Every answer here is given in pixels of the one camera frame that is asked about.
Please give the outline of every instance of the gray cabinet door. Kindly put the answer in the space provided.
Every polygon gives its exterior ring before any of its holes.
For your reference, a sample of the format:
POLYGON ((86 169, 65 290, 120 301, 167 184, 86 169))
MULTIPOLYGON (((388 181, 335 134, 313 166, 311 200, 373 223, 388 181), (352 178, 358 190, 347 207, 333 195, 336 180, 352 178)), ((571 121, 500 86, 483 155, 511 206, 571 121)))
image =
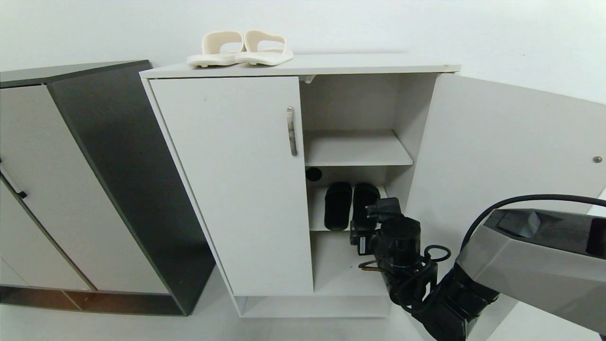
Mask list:
POLYGON ((3 181, 0 181, 0 255, 0 284, 90 289, 3 181))
MULTIPOLYGON (((405 214, 422 240, 453 250, 472 221, 497 201, 526 194, 598 197, 606 184, 606 106, 457 75, 436 81, 405 214)), ((586 213, 589 205, 520 203, 586 213)), ((511 309, 499 299, 470 340, 485 340, 511 309)))
POLYGON ((99 290, 167 293, 46 86, 0 90, 0 157, 24 203, 99 290))

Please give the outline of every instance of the gray floor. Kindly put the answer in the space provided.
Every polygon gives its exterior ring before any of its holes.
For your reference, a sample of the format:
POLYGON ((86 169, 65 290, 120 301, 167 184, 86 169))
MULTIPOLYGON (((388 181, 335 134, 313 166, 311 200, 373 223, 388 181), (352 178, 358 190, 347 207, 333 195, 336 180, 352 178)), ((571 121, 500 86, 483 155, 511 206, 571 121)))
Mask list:
MULTIPOLYGON (((1 341, 421 341, 404 312, 387 319, 240 319, 215 269, 190 317, 146 317, 0 306, 1 341)), ((519 303, 489 341, 599 341, 597 334, 519 303)))

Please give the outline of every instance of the slipper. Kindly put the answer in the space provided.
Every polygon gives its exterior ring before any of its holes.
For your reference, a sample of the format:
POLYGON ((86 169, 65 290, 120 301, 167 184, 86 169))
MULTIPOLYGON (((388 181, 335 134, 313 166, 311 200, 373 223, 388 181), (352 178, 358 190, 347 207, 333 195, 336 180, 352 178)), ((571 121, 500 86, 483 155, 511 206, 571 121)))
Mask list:
POLYGON ((245 52, 239 52, 236 56, 237 62, 247 62, 251 65, 278 65, 293 59, 294 54, 286 45, 286 39, 280 35, 271 35, 259 30, 251 30, 244 35, 245 52), (259 51, 259 43, 262 41, 281 42, 284 46, 259 51))
POLYGON ((330 185, 324 204, 324 226, 331 231, 346 229, 351 208, 351 185, 346 182, 330 185))
POLYGON ((381 197, 379 189, 368 183, 359 183, 353 191, 352 224, 357 230, 372 231, 377 226, 374 218, 368 217, 366 206, 376 204, 381 197))
POLYGON ((187 57, 187 65, 190 67, 207 67, 237 64, 236 54, 244 50, 244 38, 240 32, 211 32, 202 39, 202 54, 187 57), (239 42, 239 49, 232 52, 221 52, 221 47, 231 42, 239 42))

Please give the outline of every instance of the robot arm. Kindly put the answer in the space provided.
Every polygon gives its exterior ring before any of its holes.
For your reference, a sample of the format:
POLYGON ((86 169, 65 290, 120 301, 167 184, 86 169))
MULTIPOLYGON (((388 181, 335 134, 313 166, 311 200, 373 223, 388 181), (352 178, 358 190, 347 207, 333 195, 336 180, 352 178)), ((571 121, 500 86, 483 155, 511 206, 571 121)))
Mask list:
POLYGON ((495 204, 472 224, 454 267, 436 283, 437 262, 450 252, 438 259, 432 259, 428 250, 421 255, 421 226, 404 217, 399 205, 394 209, 394 200, 397 203, 395 198, 380 199, 369 207, 369 216, 377 217, 382 226, 372 234, 352 226, 351 243, 358 245, 359 254, 375 255, 391 300, 436 340, 465 340, 499 293, 606 335, 606 218, 529 209, 495 211, 527 200, 600 206, 606 201, 529 195, 495 204))

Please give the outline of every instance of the cabinet door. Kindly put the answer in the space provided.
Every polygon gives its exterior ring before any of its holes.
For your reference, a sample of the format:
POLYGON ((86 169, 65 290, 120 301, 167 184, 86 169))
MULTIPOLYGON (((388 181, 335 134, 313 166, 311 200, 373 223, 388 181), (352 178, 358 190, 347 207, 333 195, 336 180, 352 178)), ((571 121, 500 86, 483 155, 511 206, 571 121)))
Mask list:
POLYGON ((24 203, 97 289, 167 293, 46 86, 0 90, 0 157, 24 203))
POLYGON ((297 77, 154 79, 151 87, 234 295, 312 293, 297 77))
POLYGON ((58 289, 90 289, 29 217, 10 189, 0 181, 0 254, 2 280, 10 285, 5 266, 29 286, 58 289))
MULTIPOLYGON (((497 201, 526 194, 598 197, 606 184, 606 106, 457 75, 436 81, 405 214, 425 244, 453 250, 497 201)), ((589 205, 534 201, 508 207, 586 213, 589 205)), ((513 304, 501 297, 469 341, 486 340, 513 304)))
POLYGON ((27 286, 27 283, 0 258, 0 285, 27 286))

